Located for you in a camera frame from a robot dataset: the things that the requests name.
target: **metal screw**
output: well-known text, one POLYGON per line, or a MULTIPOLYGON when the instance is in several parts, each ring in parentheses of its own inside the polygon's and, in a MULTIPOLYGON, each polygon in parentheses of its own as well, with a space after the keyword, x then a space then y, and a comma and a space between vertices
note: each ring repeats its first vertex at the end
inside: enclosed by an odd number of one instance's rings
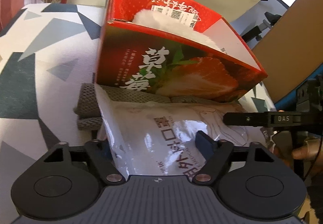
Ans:
POLYGON ((199 182, 208 182, 211 180, 211 176, 208 174, 198 174, 195 179, 199 182))
POLYGON ((122 176, 119 174, 110 174, 107 176, 107 180, 110 182, 119 182, 122 180, 122 176))

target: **black cable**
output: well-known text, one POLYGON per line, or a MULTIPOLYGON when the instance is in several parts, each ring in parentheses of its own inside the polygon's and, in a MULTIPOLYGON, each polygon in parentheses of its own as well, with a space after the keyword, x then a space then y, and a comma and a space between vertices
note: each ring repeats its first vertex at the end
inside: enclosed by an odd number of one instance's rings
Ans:
POLYGON ((313 166, 316 162, 316 160, 318 159, 320 153, 321 153, 321 149, 322 149, 322 143, 323 143, 323 136, 321 136, 321 140, 320 140, 320 147, 319 147, 319 151, 318 153, 316 154, 315 158, 314 158, 314 161, 312 162, 311 166, 309 167, 306 175, 303 177, 303 181, 305 181, 305 179, 308 177, 308 175, 311 173, 311 170, 313 169, 313 166))

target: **white plastic package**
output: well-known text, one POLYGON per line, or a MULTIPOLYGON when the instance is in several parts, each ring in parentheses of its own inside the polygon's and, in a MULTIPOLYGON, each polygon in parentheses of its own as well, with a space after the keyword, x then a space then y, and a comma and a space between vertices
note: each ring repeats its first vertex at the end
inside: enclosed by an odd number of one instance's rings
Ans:
POLYGON ((187 175, 205 164, 195 147, 202 130, 212 139, 238 146, 265 143, 259 128, 226 126, 226 112, 242 112, 239 104, 159 104, 99 102, 116 168, 129 175, 187 175))

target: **red strawberry box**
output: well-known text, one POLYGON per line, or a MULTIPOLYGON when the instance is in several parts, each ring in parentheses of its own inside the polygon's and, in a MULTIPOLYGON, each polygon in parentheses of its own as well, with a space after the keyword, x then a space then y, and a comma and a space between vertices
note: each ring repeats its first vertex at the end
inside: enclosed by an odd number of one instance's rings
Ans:
POLYGON ((267 77, 227 21, 193 0, 109 0, 101 40, 96 72, 99 85, 231 102, 267 77), (219 50, 130 22, 141 9, 170 1, 172 6, 176 1, 177 6, 194 8, 192 15, 201 19, 194 30, 210 37, 219 50))

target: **qr code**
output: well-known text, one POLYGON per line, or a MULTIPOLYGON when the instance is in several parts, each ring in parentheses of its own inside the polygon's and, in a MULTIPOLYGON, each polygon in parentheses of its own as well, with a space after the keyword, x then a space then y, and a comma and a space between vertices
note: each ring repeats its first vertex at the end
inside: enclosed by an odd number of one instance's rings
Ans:
POLYGON ((181 11, 180 10, 173 10, 171 14, 171 18, 180 19, 181 11))

